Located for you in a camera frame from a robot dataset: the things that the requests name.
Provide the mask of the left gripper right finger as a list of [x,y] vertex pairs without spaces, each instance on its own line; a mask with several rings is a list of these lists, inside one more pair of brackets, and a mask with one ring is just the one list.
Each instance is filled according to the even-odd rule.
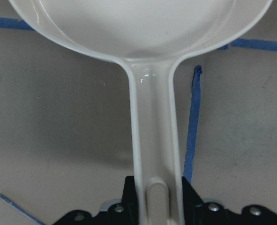
[[182,192],[185,224],[198,225],[203,200],[185,177],[182,177]]

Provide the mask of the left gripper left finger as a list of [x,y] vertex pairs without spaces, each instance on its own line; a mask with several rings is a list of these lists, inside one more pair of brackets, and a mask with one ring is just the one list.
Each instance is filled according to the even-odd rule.
[[121,214],[125,220],[125,225],[137,225],[138,198],[135,189],[134,176],[127,176],[125,178],[121,206],[123,207]]

